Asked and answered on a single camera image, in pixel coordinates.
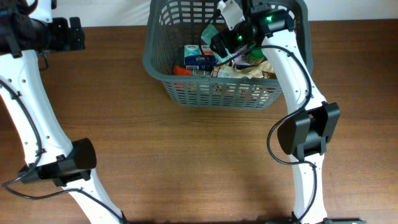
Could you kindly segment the grey plastic basket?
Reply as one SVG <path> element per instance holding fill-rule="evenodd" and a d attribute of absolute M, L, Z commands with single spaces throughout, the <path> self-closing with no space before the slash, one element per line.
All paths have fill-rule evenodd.
<path fill-rule="evenodd" d="M 178 50 L 184 45 L 206 45 L 201 41 L 201 33 L 207 25 L 213 24 L 220 32 L 227 28 L 223 17 L 217 13 L 219 1 L 152 1 L 147 23 L 147 37 L 144 51 L 144 67 L 149 75 L 160 80 L 171 99 L 180 105 L 252 108 L 262 109 L 283 91 L 276 79 L 265 78 L 213 78 L 211 76 L 177 76 L 173 69 L 178 65 Z M 310 31 L 308 11 L 303 1 L 236 1 L 239 6 L 252 7 L 266 4 L 272 9 L 284 9 L 294 20 L 299 51 L 311 74 L 312 53 L 310 50 Z M 215 64 L 243 69 L 252 67 L 244 61 L 243 54 Z"/>

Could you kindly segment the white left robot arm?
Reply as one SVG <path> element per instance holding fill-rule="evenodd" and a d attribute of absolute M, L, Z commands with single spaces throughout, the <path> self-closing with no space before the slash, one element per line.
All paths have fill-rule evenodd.
<path fill-rule="evenodd" d="M 47 52 L 85 48 L 80 19 L 53 17 L 56 1 L 1 2 L 1 98 L 25 155 L 17 181 L 51 181 L 92 223 L 126 223 L 96 173 L 91 141 L 71 141 L 57 121 L 40 76 Z"/>

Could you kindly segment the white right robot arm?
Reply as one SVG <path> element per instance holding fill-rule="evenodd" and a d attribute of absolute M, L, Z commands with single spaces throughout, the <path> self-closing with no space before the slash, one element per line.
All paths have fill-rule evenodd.
<path fill-rule="evenodd" d="M 220 57 L 239 57 L 261 50 L 275 71 L 283 91 L 288 115 L 276 122 L 280 147 L 289 160 L 271 157 L 293 170 L 295 204 L 291 223 L 328 223 L 323 203 L 322 166 L 340 117 L 336 103 L 328 103 L 314 84 L 297 43 L 294 20 L 284 9 L 266 4 L 239 6 L 219 1 L 216 7 L 227 29 L 214 36 L 210 47 Z"/>

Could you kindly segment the Kleenex tissue multipack box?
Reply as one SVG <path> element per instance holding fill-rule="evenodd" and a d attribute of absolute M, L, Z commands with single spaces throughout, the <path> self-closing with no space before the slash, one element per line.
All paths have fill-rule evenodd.
<path fill-rule="evenodd" d="M 215 55 L 208 45 L 201 46 L 205 57 L 199 49 L 199 45 L 184 45 L 178 50 L 178 64 L 188 70 L 212 71 L 215 64 L 221 63 L 218 55 Z"/>

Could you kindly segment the light green wipes packet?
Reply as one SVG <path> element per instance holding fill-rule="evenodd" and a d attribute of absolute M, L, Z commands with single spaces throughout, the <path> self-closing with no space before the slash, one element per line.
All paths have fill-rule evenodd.
<path fill-rule="evenodd" d="M 201 33 L 201 41 L 203 43 L 205 43 L 209 49 L 211 49 L 210 48 L 211 38 L 214 37 L 216 34 L 219 34 L 219 31 L 217 30 L 217 28 L 213 24 L 209 24 L 206 26 L 204 31 Z M 229 53 L 228 49 L 225 49 L 225 51 L 227 53 L 227 56 L 222 57 L 218 53 L 216 53 L 214 50 L 212 50 L 213 55 L 215 56 L 215 58 L 217 60 L 217 63 L 223 63 L 230 59 L 230 53 Z"/>

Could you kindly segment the green lid jar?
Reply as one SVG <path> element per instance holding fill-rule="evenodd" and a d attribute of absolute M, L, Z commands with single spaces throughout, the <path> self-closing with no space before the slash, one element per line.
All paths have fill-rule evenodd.
<path fill-rule="evenodd" d="M 262 63 L 264 60 L 264 55 L 262 50 L 253 50 L 252 52 L 246 53 L 244 55 L 244 61 L 250 65 L 257 65 Z"/>

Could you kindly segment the beige breadcrumb bag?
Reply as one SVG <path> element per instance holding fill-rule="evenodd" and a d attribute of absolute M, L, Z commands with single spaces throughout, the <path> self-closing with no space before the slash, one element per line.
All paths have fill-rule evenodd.
<path fill-rule="evenodd" d="M 211 72 L 213 78 L 265 78 L 265 79 L 276 79 L 276 74 L 272 65 L 268 61 L 264 61 L 259 65 L 255 65 L 248 68 L 237 69 L 236 67 L 222 65 L 216 67 Z"/>

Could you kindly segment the orange red pasta packet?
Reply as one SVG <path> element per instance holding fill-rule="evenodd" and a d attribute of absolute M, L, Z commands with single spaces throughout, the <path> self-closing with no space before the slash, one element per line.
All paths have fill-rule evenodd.
<path fill-rule="evenodd" d="M 199 76 L 199 77 L 205 77 L 205 76 L 210 76 L 211 75 L 211 72 L 209 72 L 209 71 L 189 70 L 189 69 L 180 67 L 178 65 L 174 66 L 173 72 L 174 72 L 174 75 L 177 75 L 177 76 Z"/>

